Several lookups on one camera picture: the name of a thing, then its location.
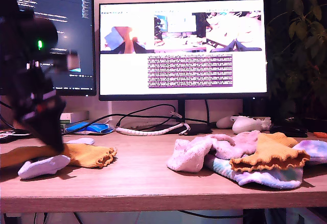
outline monitor stand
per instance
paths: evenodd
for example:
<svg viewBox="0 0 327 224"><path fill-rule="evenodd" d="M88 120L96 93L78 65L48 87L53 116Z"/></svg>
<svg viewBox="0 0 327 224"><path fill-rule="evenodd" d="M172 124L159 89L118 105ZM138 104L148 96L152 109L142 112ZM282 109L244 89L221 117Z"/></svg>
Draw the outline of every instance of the monitor stand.
<svg viewBox="0 0 327 224"><path fill-rule="evenodd" d="M185 122L185 100L184 99L178 99L177 100L177 112L178 114L180 114L183 119L182 122ZM210 126L208 126L208 124L205 123L188 123L188 121L186 121L186 123L191 127L191 130L188 132L188 136L194 136L194 135L203 135L203 134L211 134L212 130L210 128ZM159 130L164 130L167 129L171 126L169 125L160 125L160 126L156 126L154 128L151 129L151 131L159 131ZM185 127L180 127L177 129L174 129L172 131L169 131L167 134L178 134L182 131L185 130Z"/></svg>

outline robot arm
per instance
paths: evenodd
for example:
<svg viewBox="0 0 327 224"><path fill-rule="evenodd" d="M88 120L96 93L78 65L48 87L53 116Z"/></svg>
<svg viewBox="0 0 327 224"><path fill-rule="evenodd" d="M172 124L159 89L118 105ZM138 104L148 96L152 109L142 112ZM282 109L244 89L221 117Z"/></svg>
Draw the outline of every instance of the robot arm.
<svg viewBox="0 0 327 224"><path fill-rule="evenodd" d="M20 11L16 0L0 1L5 2L0 4L0 85L15 119L36 138L62 152L59 119L65 102L39 63L54 60L65 69L70 54L50 54L58 41L51 21Z"/></svg>

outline sock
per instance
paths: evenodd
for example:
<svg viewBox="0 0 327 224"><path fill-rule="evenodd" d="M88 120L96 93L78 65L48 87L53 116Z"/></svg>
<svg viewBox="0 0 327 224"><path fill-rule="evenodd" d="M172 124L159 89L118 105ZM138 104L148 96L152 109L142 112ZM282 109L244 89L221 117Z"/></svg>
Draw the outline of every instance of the sock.
<svg viewBox="0 0 327 224"><path fill-rule="evenodd" d="M167 167L176 171L199 172L203 167L204 156L218 139L235 144L230 136L224 134L196 137L192 141L177 139Z"/></svg>
<svg viewBox="0 0 327 224"><path fill-rule="evenodd" d="M307 164L327 163L327 142L318 140L303 140L293 147L295 150L305 150L310 155Z"/></svg>
<svg viewBox="0 0 327 224"><path fill-rule="evenodd" d="M57 155L34 163L27 161L18 171L18 175L22 179L31 179L47 174L54 175L58 170L66 167L69 162L70 158L65 155Z"/></svg>
<svg viewBox="0 0 327 224"><path fill-rule="evenodd" d="M252 172L239 172L231 169L229 160L218 159L213 155L204 157L204 165L216 173L236 181L240 186L256 182L272 188L292 189L302 183L303 168L290 167L286 170L274 168L272 170L253 170Z"/></svg>
<svg viewBox="0 0 327 224"><path fill-rule="evenodd" d="M260 131L242 132L232 137L235 145L227 141L217 140L213 143L212 150L216 150L215 156L219 159L237 159L244 154L254 154Z"/></svg>
<svg viewBox="0 0 327 224"><path fill-rule="evenodd" d="M70 140L68 142L65 142L68 144L88 144L88 145L93 145L94 144L94 139L88 138L88 137L82 137L77 140Z"/></svg>
<svg viewBox="0 0 327 224"><path fill-rule="evenodd" d="M225 134L210 134L196 137L192 141L177 139L167 167L176 171L199 172L203 167L204 156L210 150L216 151L216 157L223 159L253 154L259 133L259 131L243 132L234 137Z"/></svg>
<svg viewBox="0 0 327 224"><path fill-rule="evenodd" d="M117 150L112 147L87 144L64 144L63 155L71 159L69 165L85 168L104 167L113 161ZM39 157L58 155L50 146L22 146L8 153L1 154L0 167L13 166Z"/></svg>
<svg viewBox="0 0 327 224"><path fill-rule="evenodd" d="M283 133L260 133L258 144L253 155L238 159L231 159L231 169L251 172L254 169L288 169L289 167L303 167L310 156L305 150L294 150L298 142Z"/></svg>

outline white box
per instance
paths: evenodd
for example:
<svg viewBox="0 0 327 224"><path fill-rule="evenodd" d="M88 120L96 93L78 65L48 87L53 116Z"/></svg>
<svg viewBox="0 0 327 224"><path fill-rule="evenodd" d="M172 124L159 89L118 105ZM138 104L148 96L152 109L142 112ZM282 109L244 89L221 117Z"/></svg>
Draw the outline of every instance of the white box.
<svg viewBox="0 0 327 224"><path fill-rule="evenodd" d="M60 115L60 123L75 123L83 120L88 120L88 111L78 111L73 113L62 113Z"/></svg>

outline monitor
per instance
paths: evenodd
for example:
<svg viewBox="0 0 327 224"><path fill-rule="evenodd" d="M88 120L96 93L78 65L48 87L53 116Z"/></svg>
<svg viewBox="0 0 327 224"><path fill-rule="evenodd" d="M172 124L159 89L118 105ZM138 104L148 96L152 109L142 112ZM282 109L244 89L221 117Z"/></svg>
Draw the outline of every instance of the monitor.
<svg viewBox="0 0 327 224"><path fill-rule="evenodd" d="M267 94L263 0L100 4L101 101Z"/></svg>
<svg viewBox="0 0 327 224"><path fill-rule="evenodd" d="M68 72L50 70L61 95L96 95L94 0L17 0L20 10L32 9L35 17L50 19L57 28L58 44L52 53L75 51L79 63ZM50 63L41 63L47 69Z"/></svg>

